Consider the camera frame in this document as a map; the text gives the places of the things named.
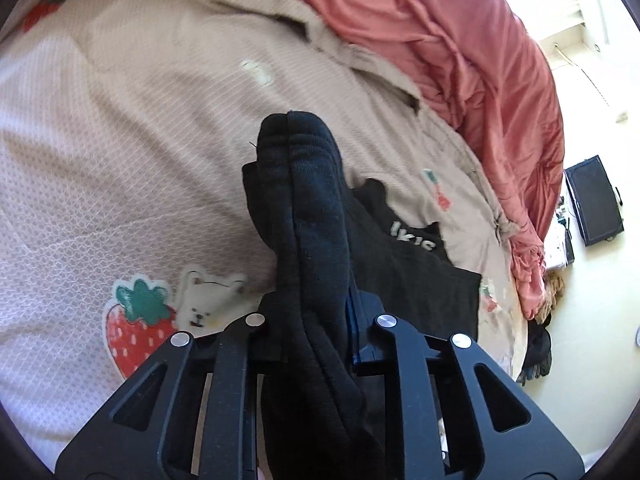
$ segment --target cartoon bear print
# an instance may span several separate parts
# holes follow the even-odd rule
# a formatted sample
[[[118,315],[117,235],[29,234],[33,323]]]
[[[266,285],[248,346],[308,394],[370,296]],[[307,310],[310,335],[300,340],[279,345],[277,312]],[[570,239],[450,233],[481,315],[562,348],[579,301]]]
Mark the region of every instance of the cartoon bear print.
[[[261,295],[247,294],[244,274],[216,276],[201,266],[186,267],[180,277],[176,323],[194,337],[220,332],[233,320],[255,312]]]

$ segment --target metal screw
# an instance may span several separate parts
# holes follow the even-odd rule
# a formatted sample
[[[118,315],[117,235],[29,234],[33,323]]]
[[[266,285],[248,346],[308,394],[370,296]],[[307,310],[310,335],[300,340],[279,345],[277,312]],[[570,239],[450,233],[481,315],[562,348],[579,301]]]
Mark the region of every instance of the metal screw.
[[[396,326],[396,323],[398,323],[398,320],[391,314],[382,314],[382,316],[378,316],[376,321],[380,326],[385,328],[391,328],[392,326]]]
[[[176,332],[171,336],[171,344],[174,346],[185,346],[191,339],[187,332]]]
[[[254,312],[253,314],[249,314],[247,317],[245,317],[244,322],[249,326],[260,326],[262,323],[264,323],[264,316],[262,314]]]
[[[451,341],[458,348],[469,348],[471,346],[471,338],[466,334],[454,334]]]

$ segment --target dark clothing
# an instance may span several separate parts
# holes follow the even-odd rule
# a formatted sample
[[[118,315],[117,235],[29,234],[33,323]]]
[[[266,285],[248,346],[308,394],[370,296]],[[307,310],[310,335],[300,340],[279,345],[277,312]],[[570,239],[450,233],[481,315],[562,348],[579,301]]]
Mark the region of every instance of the dark clothing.
[[[383,232],[347,188],[331,132],[312,114],[265,118],[257,161],[242,172],[252,220],[277,257],[276,290],[260,311],[288,359],[286,374],[265,377],[262,390],[271,472],[276,480],[381,479],[380,436],[367,429],[380,423],[368,413],[382,408],[380,397],[364,394],[350,367],[350,279],[422,332],[476,338],[480,277]]]
[[[437,222],[424,228],[410,227],[393,212],[386,204],[386,189],[379,180],[368,178],[366,182],[351,192],[360,202],[371,218],[378,224],[382,232],[393,236],[396,240],[420,246],[436,254],[443,262],[451,264],[444,242],[440,237],[440,227]]]
[[[551,353],[551,336],[546,330],[549,323],[551,323],[551,314],[546,317],[542,325],[539,325],[535,319],[527,323],[527,354],[522,364],[523,369],[539,365]]]

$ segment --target pink duvet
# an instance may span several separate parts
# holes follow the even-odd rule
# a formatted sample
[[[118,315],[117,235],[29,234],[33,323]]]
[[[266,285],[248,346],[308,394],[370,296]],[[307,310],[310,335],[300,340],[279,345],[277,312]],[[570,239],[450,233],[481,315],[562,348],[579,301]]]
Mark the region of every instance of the pink duvet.
[[[505,0],[304,0],[344,40],[418,84],[474,150],[508,218],[527,319],[542,299],[543,243],[562,181],[562,116],[551,71]]]

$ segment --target white floor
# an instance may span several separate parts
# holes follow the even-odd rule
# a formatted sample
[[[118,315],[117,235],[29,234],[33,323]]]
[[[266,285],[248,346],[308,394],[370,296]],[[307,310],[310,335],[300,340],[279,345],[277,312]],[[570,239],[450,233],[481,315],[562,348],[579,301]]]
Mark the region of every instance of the white floor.
[[[616,124],[630,91],[621,92],[583,45],[565,52],[601,87],[610,106],[579,69],[550,60],[564,116],[564,164],[600,155],[624,201],[625,232],[587,249],[572,218],[575,263],[563,271],[566,293],[549,330],[551,373],[525,390],[588,454],[612,442],[640,397],[640,114],[631,110],[628,121]]]

